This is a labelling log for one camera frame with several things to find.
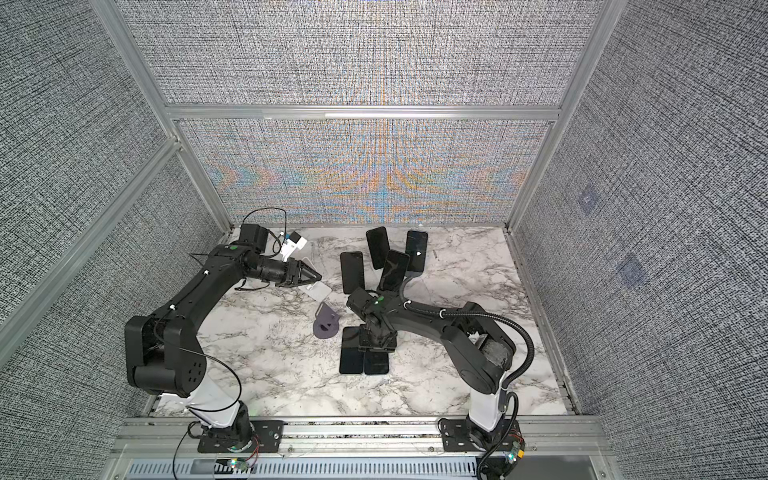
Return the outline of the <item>white phone stand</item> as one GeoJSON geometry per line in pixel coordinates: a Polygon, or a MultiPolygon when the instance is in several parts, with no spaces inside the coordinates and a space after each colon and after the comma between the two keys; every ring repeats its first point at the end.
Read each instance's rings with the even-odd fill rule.
{"type": "Polygon", "coordinates": [[[299,289],[316,302],[324,302],[332,292],[332,289],[322,281],[299,286],[299,289]]]}

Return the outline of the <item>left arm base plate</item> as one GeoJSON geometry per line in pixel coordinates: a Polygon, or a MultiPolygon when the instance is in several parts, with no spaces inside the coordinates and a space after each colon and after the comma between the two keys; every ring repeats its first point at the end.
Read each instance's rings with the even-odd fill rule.
{"type": "Polygon", "coordinates": [[[245,454],[277,453],[285,423],[280,420],[236,422],[227,428],[203,428],[197,446],[198,453],[245,454]]]}

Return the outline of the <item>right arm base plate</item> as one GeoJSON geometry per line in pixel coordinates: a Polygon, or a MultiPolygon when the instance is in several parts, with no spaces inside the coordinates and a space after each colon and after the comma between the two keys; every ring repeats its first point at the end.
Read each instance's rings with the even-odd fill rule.
{"type": "Polygon", "coordinates": [[[445,452],[481,452],[487,449],[487,434],[469,418],[441,418],[437,423],[445,452]]]}

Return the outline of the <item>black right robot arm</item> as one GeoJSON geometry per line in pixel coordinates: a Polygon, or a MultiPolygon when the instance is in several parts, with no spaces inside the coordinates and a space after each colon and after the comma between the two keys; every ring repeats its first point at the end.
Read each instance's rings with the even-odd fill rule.
{"type": "Polygon", "coordinates": [[[500,327],[512,322],[468,302],[461,308],[440,308],[404,298],[394,291],[356,289],[347,307],[362,321],[359,349],[392,353],[400,332],[442,345],[461,380],[470,388],[465,421],[469,441],[487,451],[503,438],[511,393],[509,387],[532,362],[513,367],[516,346],[500,327]]]}

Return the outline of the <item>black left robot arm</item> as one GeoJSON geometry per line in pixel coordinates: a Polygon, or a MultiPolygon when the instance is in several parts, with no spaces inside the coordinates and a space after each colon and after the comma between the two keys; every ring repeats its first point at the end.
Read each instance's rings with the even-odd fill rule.
{"type": "Polygon", "coordinates": [[[276,253],[267,251],[271,231],[244,224],[239,237],[219,244],[199,271],[169,301],[147,316],[134,316],[125,325],[128,383],[150,394],[173,394],[210,431],[236,431],[249,437],[247,408],[229,397],[208,374],[206,355],[197,333],[209,313],[239,281],[260,280],[295,288],[312,285],[322,275],[292,257],[307,240],[292,232],[276,253]]]}

